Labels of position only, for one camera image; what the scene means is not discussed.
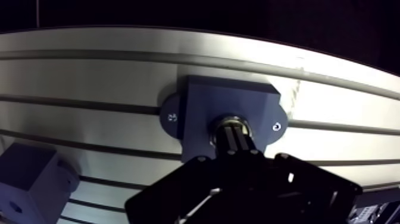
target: mounting plate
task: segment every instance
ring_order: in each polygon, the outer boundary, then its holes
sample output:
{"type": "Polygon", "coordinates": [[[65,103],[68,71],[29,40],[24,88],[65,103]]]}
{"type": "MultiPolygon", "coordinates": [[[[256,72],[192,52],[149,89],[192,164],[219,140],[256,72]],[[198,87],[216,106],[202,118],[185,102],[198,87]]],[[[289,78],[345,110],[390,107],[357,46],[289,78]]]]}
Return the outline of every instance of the mounting plate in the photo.
{"type": "Polygon", "coordinates": [[[215,158],[210,124],[221,116],[244,118],[255,146],[262,152],[276,142],[288,126],[279,105],[280,94],[269,84],[205,76],[188,76],[185,90],[162,105],[162,128],[182,144],[182,162],[205,155],[215,158]]]}

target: dark background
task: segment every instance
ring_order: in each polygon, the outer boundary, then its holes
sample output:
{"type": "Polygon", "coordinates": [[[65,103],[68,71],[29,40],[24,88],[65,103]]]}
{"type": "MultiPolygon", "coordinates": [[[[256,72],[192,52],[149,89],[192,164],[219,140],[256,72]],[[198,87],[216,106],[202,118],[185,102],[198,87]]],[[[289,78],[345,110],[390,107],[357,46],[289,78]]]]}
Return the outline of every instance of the dark background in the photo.
{"type": "Polygon", "coordinates": [[[397,74],[399,24],[396,0],[0,1],[0,32],[88,25],[184,27],[283,42],[397,74]]]}

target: slatwall panel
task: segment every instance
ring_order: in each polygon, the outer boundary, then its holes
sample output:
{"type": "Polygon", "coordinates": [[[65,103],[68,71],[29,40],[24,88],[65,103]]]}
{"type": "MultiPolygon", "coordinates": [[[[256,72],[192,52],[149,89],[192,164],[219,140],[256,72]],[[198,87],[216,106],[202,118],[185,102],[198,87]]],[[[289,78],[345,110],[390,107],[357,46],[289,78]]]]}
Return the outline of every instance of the slatwall panel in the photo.
{"type": "Polygon", "coordinates": [[[163,131],[157,116],[14,102],[0,102],[0,114],[1,129],[113,147],[181,152],[179,142],[163,131]]]}
{"type": "Polygon", "coordinates": [[[266,156],[286,152],[363,186],[400,181],[394,172],[400,169],[399,78],[275,43],[172,30],[95,28],[0,35],[2,146],[13,141],[44,144],[79,171],[81,184],[59,224],[127,223],[126,199],[181,165],[180,144],[161,129],[157,115],[187,74],[272,83],[280,91],[290,127],[267,147],[266,156]],[[196,63],[201,57],[174,63],[7,56],[8,51],[43,49],[161,52],[242,61],[231,66],[211,63],[211,68],[196,63]],[[246,69],[227,69],[240,66],[246,69]],[[337,87],[335,78],[394,93],[373,95],[337,87]],[[317,83],[304,81],[310,79],[317,83]],[[321,84],[329,82],[335,86],[321,84]]]}

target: white slatwall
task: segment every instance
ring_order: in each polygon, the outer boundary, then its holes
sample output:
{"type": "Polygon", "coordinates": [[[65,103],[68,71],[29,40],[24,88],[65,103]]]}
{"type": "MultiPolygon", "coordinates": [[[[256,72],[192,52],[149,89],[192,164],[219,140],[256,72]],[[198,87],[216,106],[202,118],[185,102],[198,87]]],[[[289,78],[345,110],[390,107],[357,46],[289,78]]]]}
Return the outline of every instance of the white slatwall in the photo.
{"type": "MultiPolygon", "coordinates": [[[[64,29],[0,35],[0,53],[28,49],[110,49],[209,55],[298,68],[400,92],[400,79],[335,57],[275,43],[143,29],[64,29]]],[[[290,118],[400,129],[400,101],[338,87],[196,66],[111,60],[0,61],[0,94],[160,106],[187,74],[272,83],[290,118]]],[[[0,129],[90,144],[180,153],[157,116],[0,101],[0,129]]],[[[13,138],[5,137],[9,145],[13,138]]],[[[303,160],[400,159],[400,136],[289,128],[267,147],[303,160]]],[[[55,146],[83,176],[150,185],[179,161],[55,146]]],[[[361,185],[400,181],[400,164],[323,167],[361,185]]],[[[71,198],[123,208],[139,191],[82,182],[71,198]]],[[[68,203],[63,216],[92,223],[127,223],[123,213],[68,203]]],[[[59,224],[72,222],[61,220],[59,224]]]]}

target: black mechanical arm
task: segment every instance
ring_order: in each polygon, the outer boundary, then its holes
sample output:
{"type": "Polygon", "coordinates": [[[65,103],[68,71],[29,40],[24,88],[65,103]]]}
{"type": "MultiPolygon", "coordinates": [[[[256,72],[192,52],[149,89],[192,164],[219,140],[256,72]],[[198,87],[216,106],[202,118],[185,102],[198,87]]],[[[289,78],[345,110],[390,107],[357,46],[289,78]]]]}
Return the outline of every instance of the black mechanical arm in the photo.
{"type": "Polygon", "coordinates": [[[198,156],[126,202],[130,223],[346,223],[362,188],[288,154],[265,158],[246,122],[210,127],[198,156]]]}

